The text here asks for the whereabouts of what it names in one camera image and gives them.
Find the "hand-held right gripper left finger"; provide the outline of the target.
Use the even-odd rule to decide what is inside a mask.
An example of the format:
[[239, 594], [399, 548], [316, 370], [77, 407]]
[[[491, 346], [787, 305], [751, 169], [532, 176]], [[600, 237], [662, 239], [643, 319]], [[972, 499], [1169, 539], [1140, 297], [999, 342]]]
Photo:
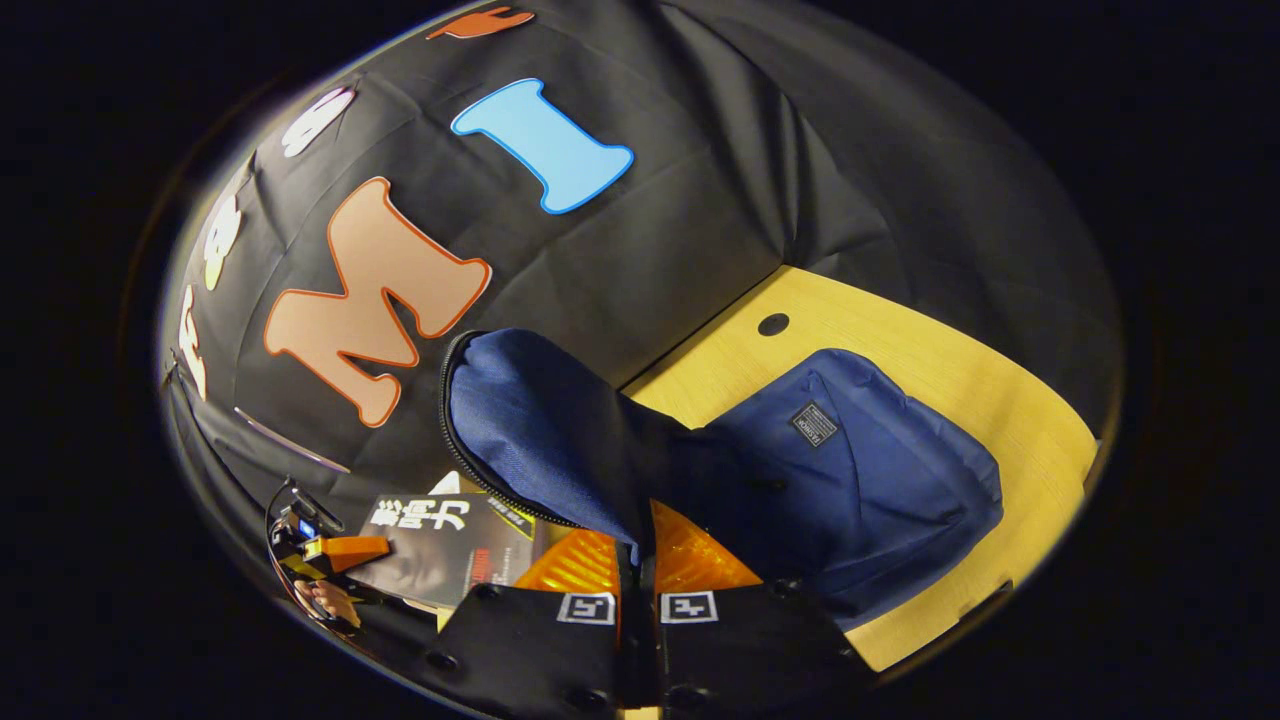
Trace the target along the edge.
[[572, 530], [512, 585], [472, 588], [420, 659], [420, 682], [474, 715], [621, 715], [612, 538]]

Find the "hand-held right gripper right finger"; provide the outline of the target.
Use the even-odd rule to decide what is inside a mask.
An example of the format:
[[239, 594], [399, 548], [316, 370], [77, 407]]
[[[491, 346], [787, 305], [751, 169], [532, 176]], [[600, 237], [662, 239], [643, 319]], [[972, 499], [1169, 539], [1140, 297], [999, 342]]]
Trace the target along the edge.
[[850, 715], [873, 671], [795, 579], [756, 575], [695, 523], [652, 503], [652, 683], [662, 715]]

